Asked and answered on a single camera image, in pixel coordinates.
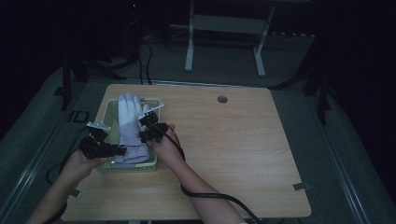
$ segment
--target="table top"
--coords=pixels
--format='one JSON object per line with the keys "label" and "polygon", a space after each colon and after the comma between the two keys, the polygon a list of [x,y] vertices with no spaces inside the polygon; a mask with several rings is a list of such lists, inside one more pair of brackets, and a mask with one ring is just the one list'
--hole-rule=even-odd
{"label": "table top", "polygon": [[[257,217],[307,217],[311,208],[271,92],[261,88],[112,84],[106,103],[130,91],[160,98],[161,122],[176,124],[186,161],[221,193],[242,201]],[[228,102],[218,102],[219,96]],[[160,161],[157,171],[104,174],[80,182],[64,220],[199,219],[173,173]],[[235,205],[243,217],[249,217]]]}

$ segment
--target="gray floor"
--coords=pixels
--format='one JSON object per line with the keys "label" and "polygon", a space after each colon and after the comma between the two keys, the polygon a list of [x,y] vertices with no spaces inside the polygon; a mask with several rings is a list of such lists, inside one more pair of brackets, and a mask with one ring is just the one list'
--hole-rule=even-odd
{"label": "gray floor", "polygon": [[[249,43],[226,45],[198,38],[192,72],[185,73],[186,36],[177,35],[169,43],[158,43],[155,37],[147,38],[153,50],[149,73],[154,84],[172,81],[263,88],[292,77],[312,42],[312,38],[301,36],[268,36],[262,53],[267,77],[260,78]],[[149,49],[143,46],[141,54],[147,62]],[[137,66],[119,74],[128,77],[122,83],[139,83]],[[2,216],[7,217],[2,223],[22,223],[29,216],[49,187],[46,172],[62,159],[75,133],[84,126],[67,122],[71,111],[90,112],[89,119],[93,120],[110,83],[120,82],[100,76],[93,76],[88,83],[73,81],[73,100],[68,110],[61,112],[62,99],[53,96],[62,84],[61,71],[49,77],[1,142],[0,202]],[[322,126],[315,113],[318,99],[304,97],[303,85],[304,81],[272,91],[300,176],[311,186],[306,193],[312,215],[300,221],[396,223],[396,208],[343,109],[329,98],[332,110],[326,113],[328,125]],[[33,158],[41,160],[30,163]],[[37,169],[36,175],[26,172],[32,169]],[[17,185],[20,180],[27,185]],[[279,221],[269,219],[267,223]],[[298,221],[290,218],[282,223]]]}

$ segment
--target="tray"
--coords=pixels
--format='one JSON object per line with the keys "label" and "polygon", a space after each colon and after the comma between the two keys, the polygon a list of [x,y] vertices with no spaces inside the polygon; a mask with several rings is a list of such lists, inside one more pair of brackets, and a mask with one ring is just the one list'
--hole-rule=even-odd
{"label": "tray", "polygon": [[[141,104],[150,105],[152,108],[159,106],[161,104],[161,100],[157,98],[141,98]],[[157,114],[158,118],[160,117],[160,108],[153,111]],[[108,137],[105,139],[106,143],[109,144],[118,144],[120,142],[120,133],[119,133],[119,101],[118,99],[110,99],[106,104],[106,110],[102,122],[111,127],[110,131],[106,131]],[[139,163],[126,164],[126,163],[117,163],[113,161],[113,158],[110,157],[105,162],[105,164],[97,167],[97,169],[101,172],[152,172],[157,170],[157,155],[155,154],[153,148],[149,147],[149,159],[146,161],[142,161]]]}

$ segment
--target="cable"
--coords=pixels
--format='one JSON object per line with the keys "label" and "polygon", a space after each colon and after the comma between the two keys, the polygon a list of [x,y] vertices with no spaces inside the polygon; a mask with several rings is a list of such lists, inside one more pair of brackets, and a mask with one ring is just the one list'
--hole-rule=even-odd
{"label": "cable", "polygon": [[145,45],[146,47],[148,47],[148,49],[149,49],[149,56],[148,56],[148,62],[147,62],[147,64],[146,64],[146,66],[144,66],[144,65],[142,64],[142,58],[141,58],[141,56],[140,56],[140,54],[139,54],[139,63],[140,63],[140,83],[143,85],[143,75],[142,75],[142,73],[143,73],[143,67],[144,67],[144,68],[146,68],[145,72],[146,72],[146,77],[147,77],[148,84],[149,84],[149,85],[152,85],[151,78],[150,78],[150,76],[149,76],[149,63],[150,63],[150,61],[151,61],[152,48],[151,48],[146,42],[144,42],[144,41],[142,41],[142,44]]}
{"label": "cable", "polygon": [[47,182],[48,182],[50,185],[53,184],[53,181],[50,180],[50,173],[52,173],[52,171],[53,171],[56,167],[58,167],[58,166],[61,166],[61,163],[60,163],[60,162],[57,163],[57,164],[55,164],[55,165],[53,165],[51,168],[49,168],[49,170],[48,170],[47,173],[46,173],[46,180],[47,180]]}
{"label": "cable", "polygon": [[[178,149],[181,157],[183,158],[183,160],[185,161],[185,155],[184,155],[184,151],[180,146],[180,142],[178,141],[178,137],[175,133],[175,131],[169,126],[168,128],[170,128],[172,130],[172,132],[174,133],[176,139],[177,139],[177,143],[175,142],[175,140],[173,140],[167,133],[165,133],[163,130],[161,130],[157,125],[151,123],[148,121],[148,123],[150,125],[152,125],[154,128],[156,128],[158,131],[160,131],[161,133],[163,133],[163,135],[165,137],[167,137],[174,145],[175,147]],[[254,213],[252,211],[250,211],[250,209],[248,209],[248,207],[242,203],[241,201],[239,201],[238,199],[236,199],[235,197],[228,195],[228,194],[222,194],[222,193],[192,193],[189,192],[187,189],[185,189],[182,185],[180,185],[181,191],[189,196],[189,197],[193,197],[193,198],[210,198],[210,199],[224,199],[224,200],[228,200],[230,202],[236,203],[238,204],[240,207],[242,207],[252,218],[256,223],[262,224],[263,222],[254,215]]]}

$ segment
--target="hand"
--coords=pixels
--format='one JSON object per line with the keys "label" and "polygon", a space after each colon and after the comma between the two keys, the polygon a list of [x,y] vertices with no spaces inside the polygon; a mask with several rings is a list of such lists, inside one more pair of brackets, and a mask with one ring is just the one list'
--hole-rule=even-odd
{"label": "hand", "polygon": [[78,182],[91,173],[93,167],[103,164],[107,158],[95,158],[87,160],[82,151],[75,151],[67,160],[57,181],[63,185],[75,189]]}
{"label": "hand", "polygon": [[[178,143],[176,134],[174,133],[175,125],[169,124],[166,134]],[[176,146],[164,135],[159,143],[155,141],[148,141],[148,145],[154,148],[160,160],[167,166],[173,166],[184,162]]]}

